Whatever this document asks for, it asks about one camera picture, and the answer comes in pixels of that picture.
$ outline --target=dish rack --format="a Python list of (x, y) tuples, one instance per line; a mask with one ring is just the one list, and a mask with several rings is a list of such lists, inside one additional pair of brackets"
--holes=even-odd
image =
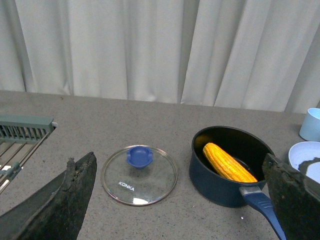
[(0, 194), (56, 126), (52, 117), (0, 114)]

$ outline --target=pan handle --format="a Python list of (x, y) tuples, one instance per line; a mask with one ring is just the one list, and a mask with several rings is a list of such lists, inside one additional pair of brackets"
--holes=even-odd
[(286, 240), (285, 233), (278, 222), (270, 198), (258, 186), (241, 186), (239, 190), (244, 201), (268, 220), (278, 238)]

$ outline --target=white bowl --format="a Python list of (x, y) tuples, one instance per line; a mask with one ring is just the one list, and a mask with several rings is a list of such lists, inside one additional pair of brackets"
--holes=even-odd
[[(289, 162), (299, 171), (299, 165), (304, 161), (320, 158), (320, 142), (303, 141), (293, 145), (289, 150)], [(306, 175), (320, 184), (320, 162), (315, 162), (307, 168)]]

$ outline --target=countertop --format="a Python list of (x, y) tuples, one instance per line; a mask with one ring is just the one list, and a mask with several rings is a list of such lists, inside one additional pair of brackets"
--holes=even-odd
[[(0, 194), (0, 215), (63, 172), (68, 158), (94, 152), (96, 179), (79, 240), (276, 240), (259, 212), (223, 207), (199, 194), (189, 178), (192, 139), (206, 127), (235, 127), (262, 139), (282, 160), (292, 145), (304, 141), (299, 113), (0, 91), (0, 114), (53, 117), (58, 123)], [(160, 148), (175, 160), (177, 184), (165, 199), (128, 206), (105, 192), (105, 161), (131, 145)], [(268, 186), (262, 191), (268, 195)]]

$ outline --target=konka logo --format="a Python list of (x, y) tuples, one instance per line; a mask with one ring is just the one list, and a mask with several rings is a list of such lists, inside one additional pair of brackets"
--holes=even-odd
[(135, 188), (134, 188), (134, 187), (126, 184), (125, 182), (120, 181), (120, 182), (119, 182), (119, 185), (121, 185), (122, 187), (125, 187), (125, 188), (127, 188), (127, 189), (130, 189), (131, 191), (135, 191)]

